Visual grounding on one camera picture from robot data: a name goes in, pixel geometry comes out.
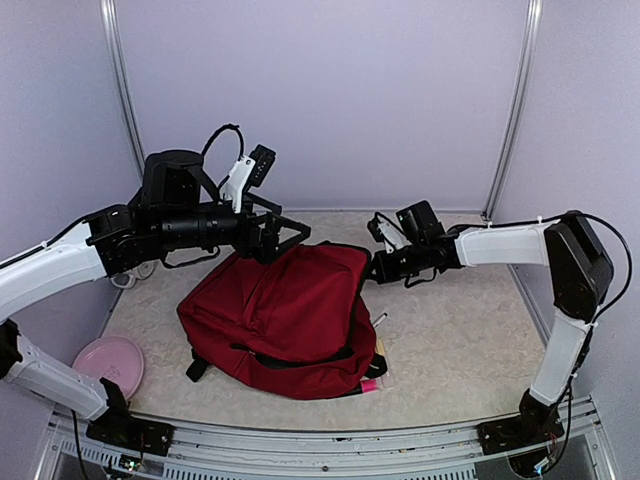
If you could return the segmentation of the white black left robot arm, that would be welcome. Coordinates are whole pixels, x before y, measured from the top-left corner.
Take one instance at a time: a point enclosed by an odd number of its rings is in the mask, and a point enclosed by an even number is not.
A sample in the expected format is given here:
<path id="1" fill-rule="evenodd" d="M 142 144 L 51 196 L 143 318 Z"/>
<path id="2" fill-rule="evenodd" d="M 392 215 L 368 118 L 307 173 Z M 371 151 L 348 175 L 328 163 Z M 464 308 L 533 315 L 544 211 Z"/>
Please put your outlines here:
<path id="1" fill-rule="evenodd" d="M 53 238 L 1 264 L 1 378 L 68 407 L 121 445 L 140 434 L 120 388 L 61 363 L 19 331 L 12 315 L 76 285 L 113 278 L 169 253 L 199 248 L 212 259 L 221 246 L 271 263 L 306 240 L 309 226 L 282 216 L 281 206 L 250 193 L 275 161 L 257 146 L 236 160 L 221 185 L 190 150 L 150 155 L 143 184 L 126 204 L 74 221 Z"/>

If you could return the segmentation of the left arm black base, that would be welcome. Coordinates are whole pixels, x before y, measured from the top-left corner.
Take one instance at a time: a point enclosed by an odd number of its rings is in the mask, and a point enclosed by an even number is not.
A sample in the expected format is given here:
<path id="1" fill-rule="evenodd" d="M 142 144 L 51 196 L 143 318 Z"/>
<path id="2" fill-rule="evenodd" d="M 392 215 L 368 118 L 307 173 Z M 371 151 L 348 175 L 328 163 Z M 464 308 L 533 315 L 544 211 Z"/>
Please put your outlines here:
<path id="1" fill-rule="evenodd" d="M 105 378 L 101 378 L 100 383 L 107 395 L 107 410 L 97 419 L 89 421 L 86 436 L 141 454 L 166 457 L 174 427 L 168 423 L 133 416 L 119 386 Z"/>

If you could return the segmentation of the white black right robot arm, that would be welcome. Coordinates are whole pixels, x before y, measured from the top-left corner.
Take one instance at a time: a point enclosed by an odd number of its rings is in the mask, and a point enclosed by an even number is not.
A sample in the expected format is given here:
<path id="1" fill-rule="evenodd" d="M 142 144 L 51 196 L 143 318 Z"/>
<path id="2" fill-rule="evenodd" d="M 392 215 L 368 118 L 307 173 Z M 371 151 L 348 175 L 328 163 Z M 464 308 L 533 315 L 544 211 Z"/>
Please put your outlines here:
<path id="1" fill-rule="evenodd" d="M 563 399 L 589 351 L 600 317 L 625 295 L 607 297 L 614 263 L 598 233 L 606 220 L 569 210 L 551 217 L 495 224 L 458 223 L 443 226 L 426 201 L 391 220 L 380 212 L 367 223 L 373 239 L 383 244 L 372 260 L 372 278 L 379 284 L 422 283 L 421 272 L 483 265 L 538 265 L 547 268 L 552 292 L 553 325 L 540 367 L 523 394 L 511 433 L 523 444 L 535 442 L 551 424 L 548 411 Z"/>

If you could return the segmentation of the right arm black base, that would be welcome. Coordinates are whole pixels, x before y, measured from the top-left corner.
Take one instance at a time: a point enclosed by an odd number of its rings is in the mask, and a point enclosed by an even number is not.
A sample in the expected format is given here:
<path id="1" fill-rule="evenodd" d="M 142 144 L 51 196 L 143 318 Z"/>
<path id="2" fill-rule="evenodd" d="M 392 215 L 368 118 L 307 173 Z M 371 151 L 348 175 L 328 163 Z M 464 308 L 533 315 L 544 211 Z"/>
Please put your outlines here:
<path id="1" fill-rule="evenodd" d="M 503 453 L 562 437 L 565 431 L 558 405 L 558 401 L 543 404 L 526 390 L 516 415 L 482 422 L 476 427 L 483 454 Z"/>

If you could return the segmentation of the red backpack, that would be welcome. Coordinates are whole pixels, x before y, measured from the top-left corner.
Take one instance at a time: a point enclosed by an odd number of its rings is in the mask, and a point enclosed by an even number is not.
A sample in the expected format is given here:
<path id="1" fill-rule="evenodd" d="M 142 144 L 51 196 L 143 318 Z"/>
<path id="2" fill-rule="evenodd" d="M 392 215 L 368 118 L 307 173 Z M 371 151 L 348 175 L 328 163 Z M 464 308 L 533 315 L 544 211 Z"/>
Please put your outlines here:
<path id="1" fill-rule="evenodd" d="M 359 392 L 388 371 L 361 296 L 371 261 L 363 247 L 328 241 L 265 265 L 229 255 L 177 307 L 192 352 L 187 377 L 215 367 L 296 400 Z"/>

